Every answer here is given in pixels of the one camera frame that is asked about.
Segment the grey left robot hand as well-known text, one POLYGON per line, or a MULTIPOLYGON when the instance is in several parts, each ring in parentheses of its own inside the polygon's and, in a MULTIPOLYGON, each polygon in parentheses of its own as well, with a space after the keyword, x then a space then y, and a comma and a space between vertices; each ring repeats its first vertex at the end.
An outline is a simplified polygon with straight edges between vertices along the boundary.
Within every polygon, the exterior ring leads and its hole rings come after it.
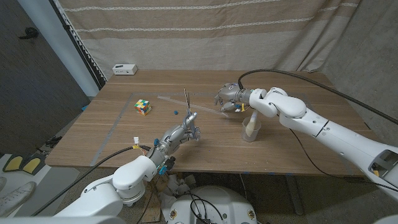
POLYGON ((153 147, 147 157, 156 165, 162 165, 169 156, 171 156, 181 144, 200 139, 200 128, 195 126, 194 120, 197 118, 197 112, 188 112, 183 119, 182 124, 177 124, 168 129, 159 143, 153 147))

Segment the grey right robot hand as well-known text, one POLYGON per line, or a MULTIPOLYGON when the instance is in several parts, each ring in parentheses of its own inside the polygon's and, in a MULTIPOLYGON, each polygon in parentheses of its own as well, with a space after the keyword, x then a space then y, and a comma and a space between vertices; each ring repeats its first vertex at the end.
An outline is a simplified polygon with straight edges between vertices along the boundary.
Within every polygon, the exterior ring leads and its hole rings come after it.
POLYGON ((220 111, 227 112, 236 110, 239 103, 249 104, 249 97, 252 91, 250 89, 240 89, 237 83, 226 83, 218 91, 215 96, 215 105, 221 105, 220 111))

